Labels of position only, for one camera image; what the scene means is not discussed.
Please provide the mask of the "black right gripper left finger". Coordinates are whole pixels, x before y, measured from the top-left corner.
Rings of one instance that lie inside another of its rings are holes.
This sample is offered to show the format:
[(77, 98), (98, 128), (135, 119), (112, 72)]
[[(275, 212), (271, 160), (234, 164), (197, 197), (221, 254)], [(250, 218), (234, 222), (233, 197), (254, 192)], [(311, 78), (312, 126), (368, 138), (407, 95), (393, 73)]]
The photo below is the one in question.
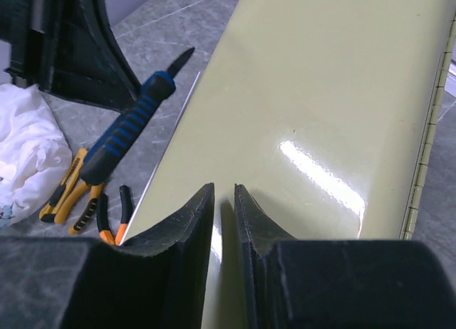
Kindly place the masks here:
[(214, 185), (121, 246), (1, 238), (3, 328), (199, 328)]

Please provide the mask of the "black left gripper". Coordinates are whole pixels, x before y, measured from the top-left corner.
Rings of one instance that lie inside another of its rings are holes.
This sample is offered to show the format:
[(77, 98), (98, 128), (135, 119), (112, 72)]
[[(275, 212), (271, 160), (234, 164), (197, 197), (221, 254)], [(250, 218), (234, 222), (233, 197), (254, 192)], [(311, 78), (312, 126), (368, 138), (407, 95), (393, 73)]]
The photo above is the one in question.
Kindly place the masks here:
[(4, 72), (64, 100), (121, 112), (140, 81), (111, 31), (105, 0), (1, 0)]

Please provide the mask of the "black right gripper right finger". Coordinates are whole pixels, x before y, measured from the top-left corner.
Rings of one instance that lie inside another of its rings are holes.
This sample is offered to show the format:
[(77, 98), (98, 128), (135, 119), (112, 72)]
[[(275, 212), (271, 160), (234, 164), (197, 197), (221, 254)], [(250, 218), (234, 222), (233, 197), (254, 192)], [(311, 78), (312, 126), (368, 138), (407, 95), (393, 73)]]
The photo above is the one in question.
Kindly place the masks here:
[(234, 188), (249, 328), (453, 328), (455, 292), (429, 248), (298, 240)]

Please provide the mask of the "blue handled pliers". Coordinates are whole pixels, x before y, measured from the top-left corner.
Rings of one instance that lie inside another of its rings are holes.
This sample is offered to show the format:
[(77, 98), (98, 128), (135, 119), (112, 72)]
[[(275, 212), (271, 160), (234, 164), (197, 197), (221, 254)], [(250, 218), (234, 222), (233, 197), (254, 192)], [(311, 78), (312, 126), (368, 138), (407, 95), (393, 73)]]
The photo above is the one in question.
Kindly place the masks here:
[(103, 133), (83, 160), (80, 178), (99, 185), (110, 176), (139, 138), (160, 104), (176, 90), (174, 77), (192, 57), (195, 49), (181, 53), (166, 70), (155, 71), (142, 85), (133, 106), (121, 113)]

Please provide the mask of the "green metal drawer cabinet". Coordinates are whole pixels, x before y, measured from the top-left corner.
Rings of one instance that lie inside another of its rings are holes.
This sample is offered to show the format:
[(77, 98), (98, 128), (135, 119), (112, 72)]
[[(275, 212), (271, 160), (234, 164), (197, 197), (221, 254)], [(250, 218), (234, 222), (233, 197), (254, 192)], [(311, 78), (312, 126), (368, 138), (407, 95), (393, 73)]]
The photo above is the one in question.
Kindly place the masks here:
[(214, 184), (203, 328), (243, 328), (234, 188), (298, 239), (410, 239), (455, 0), (239, 0), (127, 237)]

